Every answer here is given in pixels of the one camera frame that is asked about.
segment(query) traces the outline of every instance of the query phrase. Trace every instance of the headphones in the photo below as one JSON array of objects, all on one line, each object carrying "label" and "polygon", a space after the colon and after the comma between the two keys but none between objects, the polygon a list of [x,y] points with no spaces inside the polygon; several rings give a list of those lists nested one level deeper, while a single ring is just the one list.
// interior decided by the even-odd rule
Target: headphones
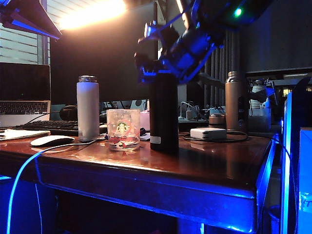
[{"label": "headphones", "polygon": [[77,106],[64,106],[59,111],[59,116],[65,121],[78,121],[78,109]]}]

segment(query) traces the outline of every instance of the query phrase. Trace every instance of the white computer mouse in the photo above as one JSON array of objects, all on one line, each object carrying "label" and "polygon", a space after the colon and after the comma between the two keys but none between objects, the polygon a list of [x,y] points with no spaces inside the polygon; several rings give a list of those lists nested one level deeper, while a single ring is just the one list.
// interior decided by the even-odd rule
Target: white computer mouse
[{"label": "white computer mouse", "polygon": [[61,135],[50,135],[37,138],[30,142],[32,146],[57,146],[65,145],[75,140],[75,138],[70,136],[61,136]]}]

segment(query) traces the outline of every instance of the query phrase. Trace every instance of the black keyboard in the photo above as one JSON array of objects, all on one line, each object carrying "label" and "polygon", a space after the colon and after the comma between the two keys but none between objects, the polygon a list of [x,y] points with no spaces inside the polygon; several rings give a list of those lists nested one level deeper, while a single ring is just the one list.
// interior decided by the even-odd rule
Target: black keyboard
[{"label": "black keyboard", "polygon": [[47,102],[0,101],[0,115],[46,114],[47,111]]},{"label": "black keyboard", "polygon": [[13,127],[24,130],[49,130],[52,135],[78,136],[78,121],[34,121]]}]

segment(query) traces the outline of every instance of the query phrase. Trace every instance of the white power adapter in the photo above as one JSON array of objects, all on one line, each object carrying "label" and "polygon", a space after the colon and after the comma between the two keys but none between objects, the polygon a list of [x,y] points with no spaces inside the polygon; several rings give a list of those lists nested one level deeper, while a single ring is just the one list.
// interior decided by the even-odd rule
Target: white power adapter
[{"label": "white power adapter", "polygon": [[226,139],[226,129],[222,128],[192,128],[191,138],[201,140]]}]

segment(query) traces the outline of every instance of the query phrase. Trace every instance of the small container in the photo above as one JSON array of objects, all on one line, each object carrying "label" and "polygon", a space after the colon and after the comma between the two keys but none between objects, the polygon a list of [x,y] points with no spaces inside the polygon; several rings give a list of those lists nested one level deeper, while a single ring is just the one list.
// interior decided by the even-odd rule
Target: small container
[{"label": "small container", "polygon": [[106,111],[109,148],[116,151],[135,150],[140,143],[140,110]]},{"label": "small container", "polygon": [[209,127],[225,129],[225,114],[211,114],[209,116]]},{"label": "small container", "polygon": [[77,83],[78,136],[81,141],[99,136],[99,92],[97,78],[80,76]]}]

